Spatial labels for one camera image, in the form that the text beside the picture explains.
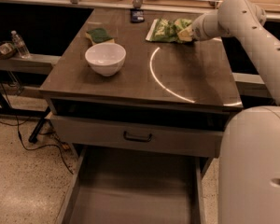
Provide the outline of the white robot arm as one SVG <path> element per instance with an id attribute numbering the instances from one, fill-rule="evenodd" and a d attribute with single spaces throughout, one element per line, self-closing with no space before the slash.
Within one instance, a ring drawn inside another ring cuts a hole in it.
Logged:
<path id="1" fill-rule="evenodd" d="M 280 41 L 263 27 L 265 20 L 265 11 L 248 0 L 224 0 L 192 24 L 196 40 L 235 37 L 275 101 L 241 111 L 226 127 L 218 224 L 280 224 Z"/>

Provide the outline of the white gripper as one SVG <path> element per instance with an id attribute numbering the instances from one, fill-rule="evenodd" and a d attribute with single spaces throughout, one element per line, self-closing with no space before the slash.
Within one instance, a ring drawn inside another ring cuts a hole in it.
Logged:
<path id="1" fill-rule="evenodd" d="M 177 35 L 182 42 L 191 42 L 193 38 L 205 41 L 223 36 L 224 30 L 218 23 L 217 11 L 215 10 L 202 14 L 192 23 L 192 26 L 189 25 L 178 32 Z"/>

